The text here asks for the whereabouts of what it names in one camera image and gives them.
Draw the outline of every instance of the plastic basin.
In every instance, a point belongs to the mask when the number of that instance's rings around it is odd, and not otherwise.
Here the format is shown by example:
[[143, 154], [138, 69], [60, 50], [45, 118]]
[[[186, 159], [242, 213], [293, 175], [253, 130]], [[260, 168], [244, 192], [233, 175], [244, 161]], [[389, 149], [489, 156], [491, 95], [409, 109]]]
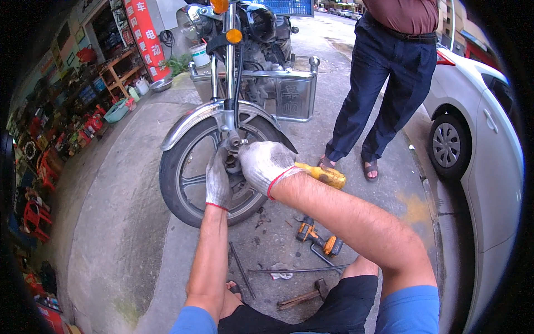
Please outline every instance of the plastic basin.
[[115, 103], [104, 115], [104, 119], [108, 123], [115, 123], [120, 121], [124, 115], [128, 112], [128, 106], [126, 106], [126, 99], [122, 99]]

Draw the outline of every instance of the man standing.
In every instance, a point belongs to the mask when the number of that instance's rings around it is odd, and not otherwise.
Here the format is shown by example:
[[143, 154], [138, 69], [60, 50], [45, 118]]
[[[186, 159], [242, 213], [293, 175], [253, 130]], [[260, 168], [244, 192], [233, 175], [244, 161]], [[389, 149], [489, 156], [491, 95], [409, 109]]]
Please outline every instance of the man standing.
[[382, 294], [376, 333], [438, 333], [436, 278], [421, 239], [386, 211], [329, 187], [295, 167], [296, 155], [280, 143], [240, 148], [247, 181], [271, 199], [318, 220], [359, 253], [311, 318], [288, 324], [244, 304], [234, 282], [226, 282], [227, 208], [231, 202], [220, 147], [206, 168], [206, 210], [186, 287], [187, 300], [172, 334], [364, 333], [374, 303], [378, 267]]
[[356, 23], [350, 92], [319, 165], [333, 168], [354, 147], [389, 75], [378, 117], [362, 146], [365, 178], [378, 179], [376, 161], [423, 103], [436, 67], [437, 0], [363, 0]]

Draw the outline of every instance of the maroon shirt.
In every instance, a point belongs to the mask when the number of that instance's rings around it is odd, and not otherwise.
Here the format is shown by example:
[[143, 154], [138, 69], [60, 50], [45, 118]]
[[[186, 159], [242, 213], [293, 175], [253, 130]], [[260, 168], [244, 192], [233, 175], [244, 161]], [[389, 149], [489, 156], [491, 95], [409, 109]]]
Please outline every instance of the maroon shirt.
[[436, 31], [437, 0], [363, 0], [369, 13], [384, 26], [410, 35]]

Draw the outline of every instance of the black shorts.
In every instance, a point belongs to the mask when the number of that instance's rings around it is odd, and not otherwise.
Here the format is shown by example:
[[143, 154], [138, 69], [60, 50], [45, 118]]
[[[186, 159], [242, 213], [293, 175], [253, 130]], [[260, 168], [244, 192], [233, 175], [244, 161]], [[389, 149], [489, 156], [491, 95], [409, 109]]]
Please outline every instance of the black shorts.
[[374, 275], [344, 278], [330, 290], [311, 318], [295, 325], [240, 305], [232, 315], [219, 321], [218, 333], [364, 333], [365, 319], [374, 304], [377, 288], [378, 277]]

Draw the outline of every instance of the belt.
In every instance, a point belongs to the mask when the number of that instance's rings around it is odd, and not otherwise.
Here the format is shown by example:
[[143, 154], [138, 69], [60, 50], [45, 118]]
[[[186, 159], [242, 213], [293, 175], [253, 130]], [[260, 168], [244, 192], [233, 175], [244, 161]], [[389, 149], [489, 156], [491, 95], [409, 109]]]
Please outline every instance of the belt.
[[368, 13], [368, 11], [365, 12], [364, 16], [367, 20], [369, 20], [369, 22], [375, 23], [377, 26], [382, 28], [386, 33], [388, 33], [389, 35], [395, 38], [398, 38], [401, 41], [412, 42], [412, 43], [422, 43], [422, 44], [436, 44], [437, 43], [437, 36], [435, 32], [428, 33], [428, 34], [420, 34], [420, 35], [410, 35], [410, 34], [400, 33], [378, 22], [371, 14]]

